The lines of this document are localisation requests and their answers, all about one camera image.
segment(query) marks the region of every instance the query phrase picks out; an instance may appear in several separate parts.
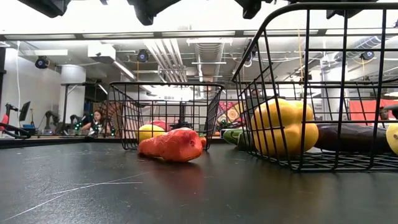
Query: dark hair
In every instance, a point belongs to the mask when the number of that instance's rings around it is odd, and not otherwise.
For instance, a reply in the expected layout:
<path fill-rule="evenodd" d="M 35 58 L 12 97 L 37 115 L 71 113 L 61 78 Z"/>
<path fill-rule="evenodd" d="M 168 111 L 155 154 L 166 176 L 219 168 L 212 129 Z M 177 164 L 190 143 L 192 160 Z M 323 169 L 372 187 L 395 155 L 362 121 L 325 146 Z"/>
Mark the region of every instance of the dark hair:
<path fill-rule="evenodd" d="M 98 112 L 101 115 L 101 119 L 99 119 L 99 123 L 104 125 L 105 118 L 104 118 L 103 112 L 100 109 L 94 110 L 94 113 L 95 112 Z"/>

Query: black table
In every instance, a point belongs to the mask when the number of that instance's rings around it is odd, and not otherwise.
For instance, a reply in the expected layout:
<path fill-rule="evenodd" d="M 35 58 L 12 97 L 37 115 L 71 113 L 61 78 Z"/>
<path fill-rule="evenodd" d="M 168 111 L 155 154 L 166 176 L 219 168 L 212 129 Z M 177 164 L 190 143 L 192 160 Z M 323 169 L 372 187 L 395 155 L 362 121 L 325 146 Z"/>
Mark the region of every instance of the black table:
<path fill-rule="evenodd" d="M 295 174 L 227 144 L 166 164 L 120 144 L 0 150 L 0 223 L 397 223 L 398 174 Z"/>

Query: wire basket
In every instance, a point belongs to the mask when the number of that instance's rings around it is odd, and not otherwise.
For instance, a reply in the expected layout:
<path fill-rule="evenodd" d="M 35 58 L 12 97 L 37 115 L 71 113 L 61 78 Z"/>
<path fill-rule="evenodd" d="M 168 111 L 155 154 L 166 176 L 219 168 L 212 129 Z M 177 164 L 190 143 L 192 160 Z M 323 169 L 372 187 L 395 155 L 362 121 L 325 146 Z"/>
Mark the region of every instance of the wire basket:
<path fill-rule="evenodd" d="M 398 9 L 398 3 L 297 3 L 271 13 L 252 39 L 233 77 L 243 105 L 245 150 L 296 171 L 397 171 L 398 156 L 389 148 L 385 129 L 396 121 L 380 120 L 384 91 L 398 87 L 398 78 L 383 75 L 385 52 L 398 51 L 386 48 L 386 40 L 390 38 L 386 35 L 386 17 L 390 9 Z M 320 49 L 310 43 L 313 10 L 338 11 L 344 15 L 342 48 Z M 377 36 L 379 47 L 347 48 L 349 16 L 345 15 L 352 10 L 382 13 L 381 34 Z M 275 74 L 278 63 L 272 60 L 266 27 L 276 17 L 292 11 L 304 11 L 307 18 L 303 34 L 305 48 L 302 54 L 300 51 L 303 65 L 295 71 L 301 75 L 298 80 L 278 80 Z M 260 52 L 266 52 L 267 58 L 262 59 Z M 330 57 L 328 52 L 334 52 L 332 66 L 318 63 L 320 80 L 314 80 L 314 74 L 308 72 L 313 66 L 310 54 L 314 52 L 321 52 L 320 62 Z M 363 52 L 377 54 L 378 71 L 372 77 L 347 81 L 347 60 Z M 253 80 L 243 80 L 244 65 L 254 57 L 259 61 L 259 75 Z"/>
<path fill-rule="evenodd" d="M 137 149 L 138 139 L 151 138 L 177 128 L 190 128 L 206 137 L 210 147 L 223 86 L 214 83 L 112 82 L 108 103 L 116 110 L 124 149 Z M 150 126 L 152 122 L 163 130 Z"/>

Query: yellow fruit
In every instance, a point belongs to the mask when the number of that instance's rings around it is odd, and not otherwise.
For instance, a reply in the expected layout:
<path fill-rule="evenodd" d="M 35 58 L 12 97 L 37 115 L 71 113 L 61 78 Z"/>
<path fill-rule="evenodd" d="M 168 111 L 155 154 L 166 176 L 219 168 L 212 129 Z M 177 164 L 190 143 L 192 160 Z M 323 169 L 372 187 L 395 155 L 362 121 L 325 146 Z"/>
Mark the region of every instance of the yellow fruit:
<path fill-rule="evenodd" d="M 165 133 L 164 129 L 159 126 L 145 124 L 139 128 L 139 131 L 136 131 L 136 136 L 137 138 L 139 138 L 138 142 L 141 142 L 145 139 L 150 139 L 156 136 L 160 136 L 164 133 Z"/>
<path fill-rule="evenodd" d="M 301 149 L 303 102 L 278 99 L 278 103 L 280 117 L 282 118 L 282 126 L 284 127 L 287 150 L 291 156 L 298 155 L 300 154 Z M 279 156 L 286 156 L 282 131 L 280 129 L 262 130 L 265 128 L 270 128 L 271 125 L 273 128 L 280 126 L 275 100 L 269 100 L 268 105 L 269 114 L 266 104 L 263 103 L 259 108 L 256 108 L 254 115 L 251 118 L 254 144 L 256 149 L 258 151 L 262 151 L 262 153 L 265 155 L 267 155 L 268 148 L 270 156 L 276 155 L 275 149 L 277 150 Z M 307 111 L 305 115 L 305 120 L 313 120 L 312 109 L 309 105 L 307 105 Z M 274 132 L 276 146 L 272 140 L 272 132 Z M 305 124 L 304 151 L 311 149 L 315 145 L 318 140 L 318 134 L 319 133 L 316 124 Z"/>
<path fill-rule="evenodd" d="M 391 123 L 386 131 L 388 145 L 395 154 L 398 154 L 398 124 Z"/>

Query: woman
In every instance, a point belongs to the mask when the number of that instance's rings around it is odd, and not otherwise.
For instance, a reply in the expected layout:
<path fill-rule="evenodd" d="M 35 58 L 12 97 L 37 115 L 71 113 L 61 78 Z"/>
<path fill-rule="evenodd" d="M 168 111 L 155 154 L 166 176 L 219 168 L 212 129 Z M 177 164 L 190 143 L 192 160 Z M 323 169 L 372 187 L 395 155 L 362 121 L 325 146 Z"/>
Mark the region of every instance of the woman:
<path fill-rule="evenodd" d="M 103 126 L 105 125 L 105 119 L 102 114 L 101 110 L 95 110 L 94 111 L 94 120 L 92 120 L 90 123 L 84 125 L 81 129 L 82 130 L 90 130 L 93 131 L 93 128 L 95 126 L 98 127 L 98 133 L 103 133 Z M 111 128 L 109 127 L 109 123 L 106 123 L 106 133 L 109 134 L 111 133 Z"/>

